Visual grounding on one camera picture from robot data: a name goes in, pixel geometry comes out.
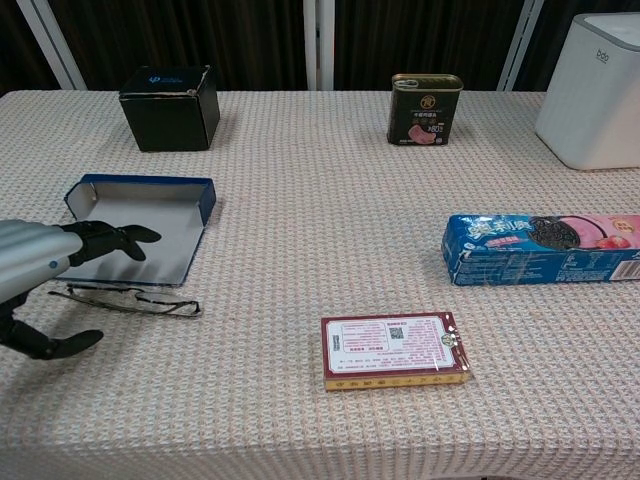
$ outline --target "can label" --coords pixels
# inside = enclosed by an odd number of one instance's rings
[[[395,80],[387,132],[389,143],[446,145],[459,94],[455,89],[421,89],[415,80]]]

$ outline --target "metal robotic arm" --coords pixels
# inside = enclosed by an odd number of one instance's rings
[[[29,292],[69,267],[121,250],[133,260],[146,259],[137,242],[160,240],[159,233],[138,225],[115,228],[98,222],[49,226],[22,220],[0,221],[0,345],[35,359],[66,358],[97,343],[99,330],[69,338],[49,338],[13,318]]]

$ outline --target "black box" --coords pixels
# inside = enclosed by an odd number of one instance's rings
[[[141,67],[120,104],[143,152],[207,150],[220,120],[210,66]]]

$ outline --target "white plastic container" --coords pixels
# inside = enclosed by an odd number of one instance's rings
[[[573,19],[535,129],[571,168],[640,167],[640,13]]]

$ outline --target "table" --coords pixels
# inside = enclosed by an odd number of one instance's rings
[[[87,172],[211,177],[196,321],[33,292],[19,317],[96,348],[0,349],[12,479],[640,478],[640,283],[456,287],[450,214],[640,213],[640,169],[578,172],[539,93],[463,92],[446,147],[385,139],[388,92],[224,92],[213,147],[141,153],[114,92],[0,100],[0,218],[56,223]],[[327,393],[320,318],[451,310],[474,379]]]

